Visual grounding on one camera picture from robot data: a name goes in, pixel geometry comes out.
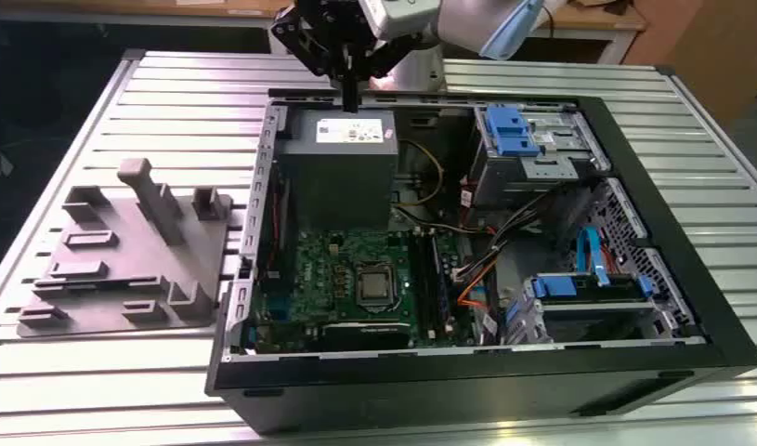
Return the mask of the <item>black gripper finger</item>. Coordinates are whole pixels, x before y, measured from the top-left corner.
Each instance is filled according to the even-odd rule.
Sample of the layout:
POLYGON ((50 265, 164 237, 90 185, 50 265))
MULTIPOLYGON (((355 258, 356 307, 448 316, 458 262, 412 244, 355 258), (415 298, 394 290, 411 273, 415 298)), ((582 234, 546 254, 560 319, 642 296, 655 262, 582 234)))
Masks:
POLYGON ((351 112, 362 105, 362 91, 371 78, 382 78, 411 52, 410 39, 394 39, 378 49, 355 46, 351 52, 351 112))
POLYGON ((351 112, 351 68, 347 44, 323 46, 311 33, 296 7, 286 7, 278 14, 271 34, 316 76, 327 76, 342 92, 343 110, 351 112))

